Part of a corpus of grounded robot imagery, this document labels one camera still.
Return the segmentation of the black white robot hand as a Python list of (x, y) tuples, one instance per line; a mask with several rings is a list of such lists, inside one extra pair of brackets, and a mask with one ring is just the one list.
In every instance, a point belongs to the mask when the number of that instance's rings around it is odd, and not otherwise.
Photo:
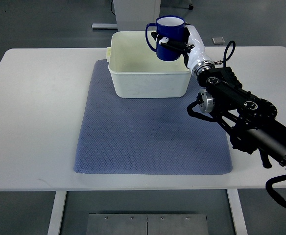
[(214, 63), (206, 54), (205, 46), (202, 39), (193, 25), (185, 24), (183, 41), (175, 41), (162, 36), (156, 36), (156, 32), (152, 31), (151, 37), (156, 39), (164, 39), (161, 45), (167, 49), (180, 53), (184, 58), (184, 64), (193, 76), (198, 76), (201, 72), (213, 69)]

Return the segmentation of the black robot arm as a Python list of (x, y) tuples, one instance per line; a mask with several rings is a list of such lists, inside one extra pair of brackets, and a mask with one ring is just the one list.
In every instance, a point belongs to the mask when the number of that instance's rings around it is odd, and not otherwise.
[[(233, 54), (224, 51), (223, 67), (200, 62), (194, 75), (203, 89), (187, 107), (188, 115), (216, 122), (230, 137), (233, 149), (248, 154), (258, 150), (264, 168), (271, 168), (270, 158), (286, 168), (286, 127), (275, 120), (276, 107), (269, 101), (245, 91), (226, 62)], [(265, 189), (272, 199), (286, 208), (286, 200), (273, 184), (286, 181), (286, 175), (269, 179)]]

